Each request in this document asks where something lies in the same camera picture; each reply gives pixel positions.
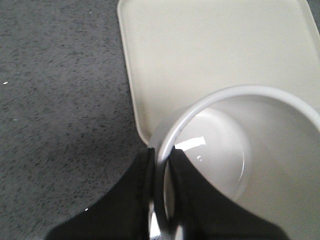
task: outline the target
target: floor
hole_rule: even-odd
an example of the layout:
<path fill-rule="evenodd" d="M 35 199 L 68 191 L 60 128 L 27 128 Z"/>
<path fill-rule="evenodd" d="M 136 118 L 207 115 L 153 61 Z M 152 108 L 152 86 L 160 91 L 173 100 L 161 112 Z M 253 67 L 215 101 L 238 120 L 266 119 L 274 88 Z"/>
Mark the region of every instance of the floor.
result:
<path fill-rule="evenodd" d="M 318 27 L 320 0 L 308 1 Z M 122 176 L 140 140 L 116 0 L 0 1 L 0 239 L 41 240 Z"/>

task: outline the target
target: bowl rim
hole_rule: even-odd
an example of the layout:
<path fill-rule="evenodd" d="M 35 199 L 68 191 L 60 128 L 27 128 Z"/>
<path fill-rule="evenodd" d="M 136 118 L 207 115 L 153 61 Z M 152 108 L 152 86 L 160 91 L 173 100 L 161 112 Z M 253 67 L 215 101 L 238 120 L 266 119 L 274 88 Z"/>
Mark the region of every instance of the bowl rim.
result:
<path fill-rule="evenodd" d="M 192 104 L 170 127 L 155 156 L 153 202 L 157 221 L 165 239 L 167 238 L 166 235 L 169 234 L 169 222 L 164 202 L 164 176 L 167 158 L 170 155 L 178 135 L 189 121 L 205 108 L 219 101 L 240 96 L 267 97 L 288 104 L 303 114 L 320 133 L 320 114 L 314 108 L 297 96 L 270 86 L 238 85 L 227 87 L 215 91 Z"/>

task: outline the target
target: white bowl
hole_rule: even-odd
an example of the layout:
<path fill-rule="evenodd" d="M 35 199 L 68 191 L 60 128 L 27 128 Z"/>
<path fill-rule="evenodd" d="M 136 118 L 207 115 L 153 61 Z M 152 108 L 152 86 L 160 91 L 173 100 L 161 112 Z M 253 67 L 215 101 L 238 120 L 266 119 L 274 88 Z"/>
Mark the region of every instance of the white bowl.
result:
<path fill-rule="evenodd" d="M 173 146 L 220 192 L 292 240 L 320 239 L 320 115 L 282 90 L 244 85 L 214 92 L 165 119 L 155 149 L 154 206 L 168 236 L 166 159 Z"/>

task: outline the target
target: white ceramic bowl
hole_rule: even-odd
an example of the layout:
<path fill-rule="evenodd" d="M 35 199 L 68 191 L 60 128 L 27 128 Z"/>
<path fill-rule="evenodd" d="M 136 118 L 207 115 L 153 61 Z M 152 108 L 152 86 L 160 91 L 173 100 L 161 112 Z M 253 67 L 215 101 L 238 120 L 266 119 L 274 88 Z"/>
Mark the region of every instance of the white ceramic bowl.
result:
<path fill-rule="evenodd" d="M 292 240 L 320 239 L 320 115 L 294 95 L 257 85 L 214 92 L 156 129 L 154 205 L 164 237 L 173 146 L 220 192 Z"/>

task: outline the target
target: plastic tray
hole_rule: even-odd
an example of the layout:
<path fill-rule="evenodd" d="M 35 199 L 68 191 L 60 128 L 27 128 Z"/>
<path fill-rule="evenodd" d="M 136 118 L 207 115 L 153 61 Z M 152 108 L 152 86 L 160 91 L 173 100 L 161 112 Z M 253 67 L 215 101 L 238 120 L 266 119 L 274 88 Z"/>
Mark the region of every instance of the plastic tray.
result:
<path fill-rule="evenodd" d="M 170 113 L 234 85 L 320 108 L 320 37 L 305 0 L 120 0 L 118 18 L 146 144 Z"/>

